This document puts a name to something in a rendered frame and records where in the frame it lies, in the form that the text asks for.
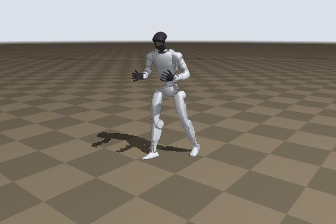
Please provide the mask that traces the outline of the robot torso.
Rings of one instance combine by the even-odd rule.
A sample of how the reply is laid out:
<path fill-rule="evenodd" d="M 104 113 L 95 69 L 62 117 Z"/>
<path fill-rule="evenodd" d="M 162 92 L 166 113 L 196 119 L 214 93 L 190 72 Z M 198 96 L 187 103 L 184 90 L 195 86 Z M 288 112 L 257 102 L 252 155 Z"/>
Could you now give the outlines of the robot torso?
<path fill-rule="evenodd" d="M 171 55 L 172 52 L 175 52 L 175 51 L 172 49 L 169 49 L 169 51 L 164 50 L 164 51 L 167 51 L 164 54 L 160 54 L 158 53 L 158 51 L 160 50 L 155 49 L 152 58 L 153 58 L 153 61 L 154 61 L 154 64 L 155 64 L 155 67 L 156 67 L 156 70 L 159 76 L 166 78 L 163 75 L 167 76 L 167 74 L 163 73 L 163 71 L 166 73 L 169 73 L 167 70 L 171 71 L 173 75 L 177 75 L 177 71 L 178 71 L 177 62 L 173 60 L 172 55 Z M 178 88 L 177 84 L 174 84 L 174 81 L 165 82 L 165 85 L 162 86 L 163 95 L 167 97 L 174 97 L 174 90 L 177 88 Z"/>

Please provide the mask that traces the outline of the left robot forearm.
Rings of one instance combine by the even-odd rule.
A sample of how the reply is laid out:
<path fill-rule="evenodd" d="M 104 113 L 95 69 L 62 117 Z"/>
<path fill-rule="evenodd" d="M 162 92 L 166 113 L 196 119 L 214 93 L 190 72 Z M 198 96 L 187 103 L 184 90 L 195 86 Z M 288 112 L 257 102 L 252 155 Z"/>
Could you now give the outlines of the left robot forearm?
<path fill-rule="evenodd" d="M 175 75 L 173 81 L 174 82 L 183 81 L 189 77 L 190 77 L 190 73 L 187 71 L 185 73 L 180 73 L 180 74 Z"/>

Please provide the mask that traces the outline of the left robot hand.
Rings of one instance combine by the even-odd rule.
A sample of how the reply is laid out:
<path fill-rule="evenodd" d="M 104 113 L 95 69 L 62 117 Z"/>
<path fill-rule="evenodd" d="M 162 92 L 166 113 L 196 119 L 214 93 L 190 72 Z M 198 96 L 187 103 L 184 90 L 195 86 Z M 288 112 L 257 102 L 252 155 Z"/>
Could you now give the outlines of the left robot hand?
<path fill-rule="evenodd" d="M 161 75 L 163 75 L 163 76 L 165 76 L 166 78 L 164 78 L 164 77 L 161 77 L 161 78 L 163 78 L 163 79 L 165 79 L 165 80 L 162 80 L 162 79 L 160 79 L 161 81 L 165 81 L 165 82 L 168 82 L 168 81 L 172 81 L 173 79 L 174 79 L 174 76 L 175 75 L 173 75 L 172 73 L 171 73 L 171 71 L 169 71 L 169 70 L 167 70 L 169 73 L 166 73 L 166 72 L 164 72 L 163 71 L 163 73 L 165 73 L 165 74 L 167 74 L 167 76 L 166 75 L 163 75 L 163 74 L 161 74 Z"/>

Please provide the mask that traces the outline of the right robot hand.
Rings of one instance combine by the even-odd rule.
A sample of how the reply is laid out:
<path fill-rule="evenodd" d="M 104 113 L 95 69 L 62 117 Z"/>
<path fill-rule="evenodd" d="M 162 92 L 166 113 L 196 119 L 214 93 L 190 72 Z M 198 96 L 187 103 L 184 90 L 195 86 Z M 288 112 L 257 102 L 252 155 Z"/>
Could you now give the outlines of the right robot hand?
<path fill-rule="evenodd" d="M 138 80 L 144 80 L 144 78 L 143 78 L 143 74 L 145 74 L 145 73 L 139 73 L 139 72 L 137 72 L 137 70 L 135 70 L 135 72 L 136 73 L 132 73 L 132 74 L 134 74 L 133 75 L 133 77 L 134 78 L 132 78 L 132 79 L 134 79 L 133 81 L 138 81 Z"/>

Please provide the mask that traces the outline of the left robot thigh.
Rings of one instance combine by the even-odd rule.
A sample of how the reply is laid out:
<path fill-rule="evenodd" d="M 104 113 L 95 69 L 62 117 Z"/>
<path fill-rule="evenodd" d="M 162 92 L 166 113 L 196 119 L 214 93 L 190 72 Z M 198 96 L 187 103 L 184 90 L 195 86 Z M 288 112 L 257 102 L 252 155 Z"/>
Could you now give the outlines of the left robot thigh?
<path fill-rule="evenodd" d="M 188 128 L 188 118 L 186 111 L 186 104 L 184 103 L 184 99 L 186 98 L 186 93 L 184 91 L 175 89 L 174 90 L 174 104 L 175 109 L 178 114 L 178 118 L 182 124 L 182 128 Z"/>

